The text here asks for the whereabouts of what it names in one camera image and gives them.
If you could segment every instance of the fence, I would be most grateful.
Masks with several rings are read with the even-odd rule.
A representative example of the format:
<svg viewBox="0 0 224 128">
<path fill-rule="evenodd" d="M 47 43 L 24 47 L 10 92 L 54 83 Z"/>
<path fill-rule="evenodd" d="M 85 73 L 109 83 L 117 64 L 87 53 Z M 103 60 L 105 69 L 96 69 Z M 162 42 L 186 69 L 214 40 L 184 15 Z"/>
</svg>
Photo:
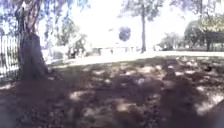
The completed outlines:
<svg viewBox="0 0 224 128">
<path fill-rule="evenodd" d="M 0 36 L 0 84 L 18 75 L 18 39 L 17 36 Z"/>
</svg>

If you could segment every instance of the lawn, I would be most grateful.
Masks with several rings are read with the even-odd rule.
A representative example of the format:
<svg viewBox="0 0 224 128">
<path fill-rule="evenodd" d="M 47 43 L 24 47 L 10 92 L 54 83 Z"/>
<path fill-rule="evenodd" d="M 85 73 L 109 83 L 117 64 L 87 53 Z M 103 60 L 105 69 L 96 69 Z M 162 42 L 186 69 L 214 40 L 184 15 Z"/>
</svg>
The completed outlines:
<svg viewBox="0 0 224 128">
<path fill-rule="evenodd" d="M 64 66 L 5 93 L 22 128 L 205 128 L 220 112 L 221 57 Z"/>
</svg>

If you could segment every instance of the park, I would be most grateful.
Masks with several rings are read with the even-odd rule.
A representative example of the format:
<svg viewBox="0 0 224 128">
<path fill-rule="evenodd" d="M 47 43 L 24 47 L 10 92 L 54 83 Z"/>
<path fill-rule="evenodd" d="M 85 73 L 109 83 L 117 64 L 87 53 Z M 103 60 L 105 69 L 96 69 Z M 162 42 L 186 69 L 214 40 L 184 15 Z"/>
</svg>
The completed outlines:
<svg viewBox="0 0 224 128">
<path fill-rule="evenodd" d="M 0 1 L 0 128 L 223 128 L 223 7 Z"/>
</svg>

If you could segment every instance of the bright sky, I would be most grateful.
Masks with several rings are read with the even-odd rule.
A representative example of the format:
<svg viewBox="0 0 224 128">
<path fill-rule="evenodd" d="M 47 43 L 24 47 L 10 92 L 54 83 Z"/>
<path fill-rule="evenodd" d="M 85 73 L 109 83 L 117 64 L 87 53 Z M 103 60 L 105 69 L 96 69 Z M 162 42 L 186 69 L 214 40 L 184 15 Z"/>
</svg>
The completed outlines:
<svg viewBox="0 0 224 128">
<path fill-rule="evenodd" d="M 108 30 L 110 28 L 119 28 L 120 26 L 129 26 L 132 29 L 132 42 L 141 41 L 141 20 L 136 18 L 122 18 L 117 16 L 121 9 L 122 0 L 93 0 L 91 9 L 77 13 L 74 21 L 79 24 L 84 33 L 89 35 L 89 39 L 97 43 L 105 43 L 114 39 L 109 38 Z M 169 1 L 166 1 L 161 10 L 161 15 L 154 22 L 147 23 L 146 38 L 147 44 L 159 43 L 164 33 L 176 32 L 183 35 L 187 24 L 196 17 L 190 13 L 183 14 L 179 9 L 171 10 Z"/>
</svg>

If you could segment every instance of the tree trunk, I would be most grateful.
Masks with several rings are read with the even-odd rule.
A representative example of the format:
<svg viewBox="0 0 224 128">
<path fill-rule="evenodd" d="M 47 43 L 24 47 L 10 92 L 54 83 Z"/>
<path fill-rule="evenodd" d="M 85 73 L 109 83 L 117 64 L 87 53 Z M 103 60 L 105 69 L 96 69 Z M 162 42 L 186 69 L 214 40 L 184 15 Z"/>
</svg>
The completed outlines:
<svg viewBox="0 0 224 128">
<path fill-rule="evenodd" d="M 40 47 L 40 38 L 35 34 L 42 1 L 30 2 L 30 8 L 19 6 L 15 13 L 20 35 L 19 75 L 22 79 L 43 78 L 47 74 L 47 66 Z"/>
<path fill-rule="evenodd" d="M 211 51 L 213 52 L 215 49 L 214 49 L 214 43 L 211 44 Z"/>
<path fill-rule="evenodd" d="M 223 43 L 222 43 L 222 49 L 221 49 L 221 51 L 223 51 L 223 48 L 224 48 L 224 45 L 223 45 Z"/>
<path fill-rule="evenodd" d="M 144 4 L 142 4 L 142 15 L 141 15 L 141 20 L 142 20 L 142 53 L 146 51 L 146 44 L 145 44 L 145 7 Z"/>
<path fill-rule="evenodd" d="M 21 78 L 44 78 L 48 71 L 41 52 L 39 36 L 35 33 L 29 33 L 22 37 L 20 41 Z"/>
<path fill-rule="evenodd" d="M 210 51 L 211 42 L 210 41 L 207 41 L 206 45 L 207 45 L 206 51 Z"/>
</svg>

